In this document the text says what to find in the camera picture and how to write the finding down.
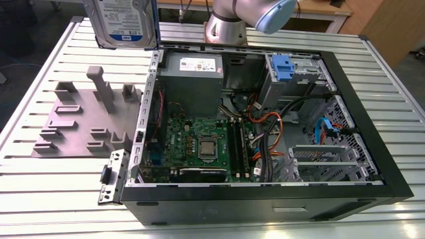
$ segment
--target sticker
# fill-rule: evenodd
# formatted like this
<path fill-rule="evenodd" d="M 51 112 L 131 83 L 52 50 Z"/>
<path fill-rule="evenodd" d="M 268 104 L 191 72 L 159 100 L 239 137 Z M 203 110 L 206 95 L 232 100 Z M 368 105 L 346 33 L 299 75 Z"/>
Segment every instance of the sticker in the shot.
<path fill-rule="evenodd" d="M 215 72 L 215 59 L 206 58 L 182 58 L 182 71 L 211 71 Z"/>
<path fill-rule="evenodd" d="M 118 41 L 139 41 L 143 30 L 132 0 L 100 0 L 98 3 L 110 36 Z"/>
<path fill-rule="evenodd" d="M 351 13 L 350 13 L 350 12 L 340 12 L 340 11 L 336 11 L 336 12 L 335 12 L 335 14 L 338 14 L 338 15 L 347 15 L 347 16 L 350 16 L 350 15 L 351 15 Z"/>
<path fill-rule="evenodd" d="M 262 175 L 262 168 L 254 168 L 254 174 L 255 175 Z"/>
<path fill-rule="evenodd" d="M 254 106 L 258 108 L 258 109 L 262 109 L 262 105 L 259 104 L 259 102 L 254 102 Z"/>

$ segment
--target cpu socket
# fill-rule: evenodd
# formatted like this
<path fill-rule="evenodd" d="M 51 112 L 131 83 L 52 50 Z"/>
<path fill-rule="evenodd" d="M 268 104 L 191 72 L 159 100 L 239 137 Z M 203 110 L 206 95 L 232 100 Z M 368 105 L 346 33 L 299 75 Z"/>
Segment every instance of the cpu socket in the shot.
<path fill-rule="evenodd" d="M 218 139 L 211 137 L 199 138 L 199 159 L 212 163 L 219 158 Z"/>

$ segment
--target gray 3d printed holder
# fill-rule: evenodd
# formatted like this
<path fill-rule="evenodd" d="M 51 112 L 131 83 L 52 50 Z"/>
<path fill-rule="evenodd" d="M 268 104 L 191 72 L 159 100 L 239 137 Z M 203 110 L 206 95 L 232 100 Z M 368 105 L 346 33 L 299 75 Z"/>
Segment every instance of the gray 3d printed holder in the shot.
<path fill-rule="evenodd" d="M 131 150 L 143 93 L 132 84 L 112 90 L 103 73 L 100 66 L 88 68 L 96 90 L 58 83 L 58 100 L 32 157 L 110 157 L 114 150 Z"/>

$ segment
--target blue hard drive label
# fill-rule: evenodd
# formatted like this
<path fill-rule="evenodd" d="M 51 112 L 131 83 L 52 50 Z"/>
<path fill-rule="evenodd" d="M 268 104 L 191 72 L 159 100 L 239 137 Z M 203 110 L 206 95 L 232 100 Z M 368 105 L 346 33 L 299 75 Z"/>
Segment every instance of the blue hard drive label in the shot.
<path fill-rule="evenodd" d="M 118 41 L 140 41 L 140 39 L 143 38 L 143 36 L 140 35 L 111 34 L 110 36 Z"/>
<path fill-rule="evenodd" d="M 118 41 L 139 41 L 143 28 L 132 0 L 100 0 L 98 3 L 110 36 Z"/>

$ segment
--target slotted aluminum worktable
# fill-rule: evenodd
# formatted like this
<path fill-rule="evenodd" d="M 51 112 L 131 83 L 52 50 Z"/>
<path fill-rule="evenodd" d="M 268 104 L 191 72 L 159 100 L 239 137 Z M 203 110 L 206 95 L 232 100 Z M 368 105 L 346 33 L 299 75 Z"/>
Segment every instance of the slotted aluminum worktable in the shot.
<path fill-rule="evenodd" d="M 203 42 L 202 25 L 162 23 L 163 40 Z M 425 115 L 374 46 L 358 36 L 248 30 L 252 46 L 334 51 L 415 197 L 332 223 L 144 227 L 124 206 L 98 206 L 106 158 L 31 158 L 59 81 L 94 89 L 91 65 L 112 88 L 144 90 L 151 52 L 99 49 L 88 18 L 72 22 L 0 134 L 0 235 L 111 238 L 425 238 Z"/>

